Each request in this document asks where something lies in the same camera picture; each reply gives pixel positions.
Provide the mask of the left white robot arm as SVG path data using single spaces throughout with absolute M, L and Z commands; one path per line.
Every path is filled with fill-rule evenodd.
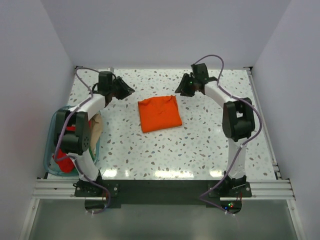
M 79 179 L 87 182 L 85 189 L 92 196 L 99 196 L 104 190 L 104 184 L 97 180 L 100 171 L 90 154 L 90 120 L 107 107 L 113 98 L 123 100 L 135 92 L 113 72 L 96 72 L 98 82 L 88 89 L 88 98 L 72 108 L 56 112 L 53 135 L 54 161 L 59 163 L 70 159 L 78 172 Z

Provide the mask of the orange t shirt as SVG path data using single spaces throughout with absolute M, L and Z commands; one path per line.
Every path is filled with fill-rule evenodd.
M 147 98 L 137 105 L 143 133 L 180 127 L 183 124 L 174 95 Z

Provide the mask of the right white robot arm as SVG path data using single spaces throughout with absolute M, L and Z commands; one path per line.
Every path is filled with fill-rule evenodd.
M 206 64 L 192 64 L 175 90 L 176 94 L 193 97 L 196 92 L 211 98 L 222 107 L 222 130 L 228 140 L 227 170 L 212 189 L 222 187 L 230 197 L 246 184 L 246 144 L 255 130 L 254 108 L 250 98 L 240 98 L 225 90 L 219 79 L 210 77 Z

